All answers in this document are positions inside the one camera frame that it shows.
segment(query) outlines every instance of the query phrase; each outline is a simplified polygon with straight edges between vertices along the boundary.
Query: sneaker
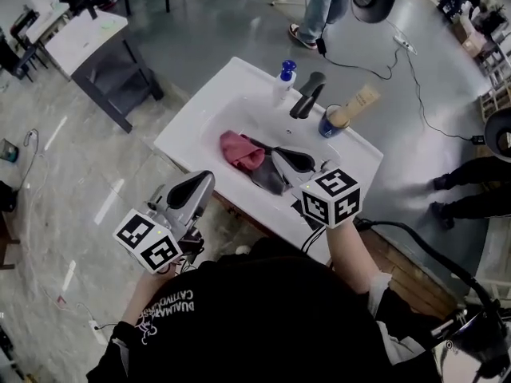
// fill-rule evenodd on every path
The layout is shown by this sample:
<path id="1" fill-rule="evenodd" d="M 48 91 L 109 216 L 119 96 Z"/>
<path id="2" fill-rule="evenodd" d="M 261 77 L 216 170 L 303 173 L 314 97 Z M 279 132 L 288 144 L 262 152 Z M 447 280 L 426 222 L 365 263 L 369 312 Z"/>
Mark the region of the sneaker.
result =
<path id="1" fill-rule="evenodd" d="M 289 34 L 296 40 L 305 45 L 308 49 L 318 49 L 318 45 L 315 42 L 305 42 L 298 38 L 298 24 L 291 24 L 289 26 Z"/>
<path id="2" fill-rule="evenodd" d="M 433 179 L 433 187 L 435 190 L 449 190 L 450 187 L 447 186 L 447 177 L 449 175 L 443 175 Z"/>
<path id="3" fill-rule="evenodd" d="M 431 211 L 433 215 L 437 218 L 443 228 L 446 230 L 450 230 L 454 227 L 454 218 L 450 217 L 445 212 L 445 203 L 437 203 L 434 202 L 431 204 Z"/>

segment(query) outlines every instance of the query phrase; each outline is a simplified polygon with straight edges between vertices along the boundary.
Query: black shoe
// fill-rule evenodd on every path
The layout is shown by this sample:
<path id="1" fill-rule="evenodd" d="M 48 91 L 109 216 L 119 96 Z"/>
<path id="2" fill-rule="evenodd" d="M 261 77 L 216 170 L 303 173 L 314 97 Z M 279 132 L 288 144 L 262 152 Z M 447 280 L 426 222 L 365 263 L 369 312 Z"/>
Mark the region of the black shoe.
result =
<path id="1" fill-rule="evenodd" d="M 454 227 L 454 218 L 450 217 L 445 212 L 445 204 L 444 203 L 437 203 L 436 201 L 431 204 L 431 211 L 433 212 L 433 215 L 437 218 L 437 220 L 440 222 L 442 227 L 444 227 L 446 230 L 450 230 Z"/>
<path id="2" fill-rule="evenodd" d="M 447 186 L 447 178 L 449 175 L 443 175 L 433 179 L 433 187 L 435 190 L 449 190 L 452 187 Z"/>

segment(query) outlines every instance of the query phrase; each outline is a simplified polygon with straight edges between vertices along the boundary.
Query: sink basin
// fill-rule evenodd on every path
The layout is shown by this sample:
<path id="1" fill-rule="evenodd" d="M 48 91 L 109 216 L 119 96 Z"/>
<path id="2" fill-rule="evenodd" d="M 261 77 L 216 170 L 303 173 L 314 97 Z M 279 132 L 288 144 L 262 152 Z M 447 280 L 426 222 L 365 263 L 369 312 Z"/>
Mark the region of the sink basin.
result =
<path id="1" fill-rule="evenodd" d="M 239 58 L 233 58 L 179 111 L 155 140 L 155 146 L 183 168 L 211 170 L 215 190 L 240 210 L 289 243 L 301 247 L 312 233 L 291 207 L 296 198 L 257 187 L 232 167 L 220 150 L 220 135 L 227 130 L 243 133 L 268 146 L 295 146 L 318 160 L 332 160 L 367 193 L 383 154 L 352 129 L 325 139 L 318 132 L 324 109 L 316 105 L 305 120 L 289 111 L 300 94 L 294 89 L 284 104 L 274 109 L 271 89 L 275 78 Z M 330 258 L 323 235 L 309 254 L 326 263 Z"/>

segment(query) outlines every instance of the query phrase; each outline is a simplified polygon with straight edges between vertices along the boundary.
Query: pink cloth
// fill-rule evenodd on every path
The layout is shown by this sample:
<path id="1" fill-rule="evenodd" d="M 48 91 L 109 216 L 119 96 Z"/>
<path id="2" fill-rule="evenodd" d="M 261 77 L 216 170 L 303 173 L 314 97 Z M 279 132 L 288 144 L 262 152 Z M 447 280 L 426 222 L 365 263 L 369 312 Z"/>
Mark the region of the pink cloth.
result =
<path id="1" fill-rule="evenodd" d="M 264 149 L 258 148 L 245 136 L 226 131 L 220 137 L 225 160 L 235 168 L 256 170 L 264 161 Z"/>

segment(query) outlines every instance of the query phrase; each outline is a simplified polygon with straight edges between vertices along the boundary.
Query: faucet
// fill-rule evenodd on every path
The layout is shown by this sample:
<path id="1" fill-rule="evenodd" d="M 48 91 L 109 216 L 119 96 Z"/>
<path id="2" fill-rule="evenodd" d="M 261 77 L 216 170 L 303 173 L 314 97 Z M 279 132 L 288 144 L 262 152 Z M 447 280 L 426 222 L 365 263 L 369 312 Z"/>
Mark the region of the faucet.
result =
<path id="1" fill-rule="evenodd" d="M 291 117 L 294 119 L 306 119 L 326 83 L 327 78 L 323 73 L 312 73 L 309 76 L 309 81 L 299 90 L 302 97 L 289 112 Z"/>

